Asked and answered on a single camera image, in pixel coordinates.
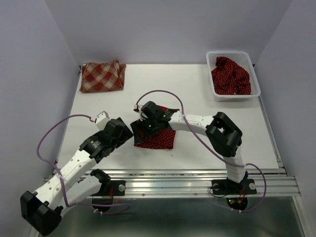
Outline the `red polka dot skirt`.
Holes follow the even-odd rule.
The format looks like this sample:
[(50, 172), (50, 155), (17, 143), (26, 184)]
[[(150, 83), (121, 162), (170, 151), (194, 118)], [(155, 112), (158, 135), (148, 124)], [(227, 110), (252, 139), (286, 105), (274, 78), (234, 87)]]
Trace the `red polka dot skirt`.
[(211, 71), (214, 90), (219, 95), (250, 95), (249, 73), (228, 57), (217, 57)]
[[(140, 114), (140, 120), (142, 121), (146, 116), (141, 115), (142, 106), (138, 106), (134, 111)], [(154, 137), (144, 137), (144, 142), (135, 144), (135, 147), (153, 149), (153, 150), (171, 150), (174, 147), (176, 131), (175, 130), (163, 130)]]

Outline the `red plaid skirt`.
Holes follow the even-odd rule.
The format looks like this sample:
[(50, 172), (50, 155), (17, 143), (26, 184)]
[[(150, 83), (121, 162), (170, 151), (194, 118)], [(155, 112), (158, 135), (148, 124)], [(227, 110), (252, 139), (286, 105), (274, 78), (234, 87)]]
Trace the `red plaid skirt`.
[(82, 79), (79, 91), (97, 93), (124, 89), (126, 64), (118, 60), (108, 63), (87, 63), (82, 66)]

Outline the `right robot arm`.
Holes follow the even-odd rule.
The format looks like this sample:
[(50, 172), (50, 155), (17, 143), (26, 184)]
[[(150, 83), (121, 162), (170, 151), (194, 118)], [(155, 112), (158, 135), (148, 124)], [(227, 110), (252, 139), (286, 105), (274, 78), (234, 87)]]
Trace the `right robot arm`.
[(242, 131), (225, 113), (218, 112), (214, 116), (188, 115), (177, 109), (164, 111), (152, 101), (143, 106), (136, 105), (134, 111), (139, 114), (139, 119), (130, 125), (136, 144), (165, 131), (192, 132), (196, 138), (203, 135), (210, 141), (215, 155), (219, 155), (226, 165), (228, 189), (238, 193), (245, 187), (248, 174), (240, 152)]

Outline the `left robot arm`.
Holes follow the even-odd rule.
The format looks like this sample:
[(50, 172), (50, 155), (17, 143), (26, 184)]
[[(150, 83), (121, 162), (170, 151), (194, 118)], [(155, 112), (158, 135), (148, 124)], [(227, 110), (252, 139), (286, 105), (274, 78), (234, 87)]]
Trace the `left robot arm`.
[(20, 197), (22, 217), (43, 237), (51, 234), (75, 205), (96, 193), (114, 193), (111, 178), (94, 169), (103, 158), (129, 140), (133, 133), (121, 118), (101, 113), (95, 123), (99, 131), (88, 137), (74, 156), (44, 185)]

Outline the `white plastic basket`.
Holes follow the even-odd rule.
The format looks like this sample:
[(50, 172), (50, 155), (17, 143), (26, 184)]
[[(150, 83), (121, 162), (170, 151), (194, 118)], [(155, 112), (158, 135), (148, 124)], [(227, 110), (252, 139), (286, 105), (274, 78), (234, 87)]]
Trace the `white plastic basket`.
[(215, 101), (236, 102), (260, 96), (254, 67), (246, 52), (210, 51), (206, 61)]

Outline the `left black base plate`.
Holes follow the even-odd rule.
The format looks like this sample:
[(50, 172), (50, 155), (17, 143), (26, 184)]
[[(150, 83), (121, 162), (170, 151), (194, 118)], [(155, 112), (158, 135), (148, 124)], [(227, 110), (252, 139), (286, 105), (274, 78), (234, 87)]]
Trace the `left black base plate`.
[(114, 197), (125, 195), (125, 180), (111, 180), (101, 184), (100, 190), (93, 194), (96, 197)]

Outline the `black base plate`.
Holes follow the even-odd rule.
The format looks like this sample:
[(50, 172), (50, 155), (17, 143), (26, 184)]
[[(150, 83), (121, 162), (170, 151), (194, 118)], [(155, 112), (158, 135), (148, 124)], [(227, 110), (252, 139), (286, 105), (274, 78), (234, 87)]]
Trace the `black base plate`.
[(125, 195), (125, 180), (111, 180), (101, 184), (100, 190), (93, 194), (96, 197), (114, 197)]
[(216, 196), (257, 194), (256, 186), (253, 179), (246, 179), (241, 183), (235, 183), (228, 179), (212, 180), (210, 189)]

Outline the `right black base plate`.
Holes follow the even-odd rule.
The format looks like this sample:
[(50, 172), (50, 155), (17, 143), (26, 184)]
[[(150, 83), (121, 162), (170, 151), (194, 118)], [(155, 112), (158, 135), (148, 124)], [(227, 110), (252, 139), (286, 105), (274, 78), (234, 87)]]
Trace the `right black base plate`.
[(246, 179), (241, 183), (235, 183), (228, 179), (212, 180), (210, 189), (216, 196), (257, 194), (256, 186), (253, 179)]

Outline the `aluminium mounting rail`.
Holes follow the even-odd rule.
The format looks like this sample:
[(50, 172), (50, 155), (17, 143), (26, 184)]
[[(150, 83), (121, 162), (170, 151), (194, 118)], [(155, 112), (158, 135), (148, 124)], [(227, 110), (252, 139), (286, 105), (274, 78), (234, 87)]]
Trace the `aluminium mounting rail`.
[[(113, 180), (124, 180), (124, 198), (208, 198), (211, 182), (224, 180), (227, 172), (223, 169), (178, 169), (178, 170), (105, 170)], [(261, 175), (256, 169), (248, 170), (249, 177), (254, 180), (259, 198), (267, 197), (299, 197), (295, 177), (287, 176), (284, 168), (264, 170)]]

